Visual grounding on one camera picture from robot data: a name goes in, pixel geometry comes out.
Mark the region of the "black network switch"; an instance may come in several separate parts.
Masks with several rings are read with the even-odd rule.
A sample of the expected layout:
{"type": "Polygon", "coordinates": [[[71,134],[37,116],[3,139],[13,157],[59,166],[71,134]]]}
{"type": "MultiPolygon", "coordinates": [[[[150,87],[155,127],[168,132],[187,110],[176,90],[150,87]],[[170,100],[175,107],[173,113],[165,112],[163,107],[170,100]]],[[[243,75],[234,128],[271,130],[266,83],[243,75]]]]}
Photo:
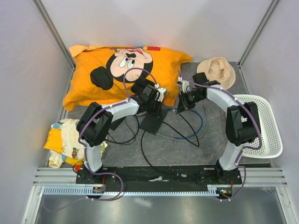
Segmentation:
{"type": "Polygon", "coordinates": [[[146,116],[140,123],[140,128],[145,132],[156,135],[166,115],[167,111],[164,109],[162,109],[157,116],[153,114],[146,114],[146,116]]]}

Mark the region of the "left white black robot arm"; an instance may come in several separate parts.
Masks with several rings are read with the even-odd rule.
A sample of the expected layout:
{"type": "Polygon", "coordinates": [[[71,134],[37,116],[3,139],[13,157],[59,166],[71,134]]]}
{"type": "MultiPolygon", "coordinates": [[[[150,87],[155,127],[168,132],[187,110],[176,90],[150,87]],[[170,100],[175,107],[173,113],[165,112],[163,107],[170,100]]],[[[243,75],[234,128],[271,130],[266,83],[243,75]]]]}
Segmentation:
{"type": "Polygon", "coordinates": [[[77,124],[78,141],[85,148],[85,162],[78,171],[77,183],[100,183],[103,177],[101,160],[101,144],[110,129],[115,129],[127,116],[145,112],[146,116],[140,123],[140,129],[155,135],[167,112],[162,109],[163,99],[167,90],[147,85],[136,96],[129,96],[123,101],[99,105],[91,103],[77,124]]]}

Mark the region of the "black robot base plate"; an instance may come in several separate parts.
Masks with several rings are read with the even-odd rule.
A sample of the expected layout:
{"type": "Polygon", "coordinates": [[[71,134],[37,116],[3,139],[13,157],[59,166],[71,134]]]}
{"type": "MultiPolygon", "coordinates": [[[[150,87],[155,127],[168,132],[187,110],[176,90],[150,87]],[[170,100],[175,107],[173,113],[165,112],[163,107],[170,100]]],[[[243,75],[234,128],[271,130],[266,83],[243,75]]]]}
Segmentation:
{"type": "Polygon", "coordinates": [[[99,175],[100,183],[83,184],[103,184],[104,187],[123,191],[127,188],[196,190],[205,189],[209,185],[231,186],[242,183],[238,169],[222,171],[216,165],[104,167],[102,173],[99,175]]]}

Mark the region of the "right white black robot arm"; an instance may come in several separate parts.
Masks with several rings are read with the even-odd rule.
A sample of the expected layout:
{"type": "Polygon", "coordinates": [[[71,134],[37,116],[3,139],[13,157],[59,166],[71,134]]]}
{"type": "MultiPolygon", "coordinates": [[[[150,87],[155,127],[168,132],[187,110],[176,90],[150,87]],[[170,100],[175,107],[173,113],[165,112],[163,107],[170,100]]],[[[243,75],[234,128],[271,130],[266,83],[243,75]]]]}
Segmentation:
{"type": "Polygon", "coordinates": [[[187,80],[180,73],[177,113],[188,111],[196,103],[207,99],[214,102],[226,114],[225,133],[228,139],[225,151],[216,162],[211,174],[218,183],[230,183],[238,175],[238,164],[243,150],[251,147],[255,139],[261,139],[261,128],[256,103],[244,103],[225,90],[218,81],[209,81],[205,74],[197,73],[187,80]]]}

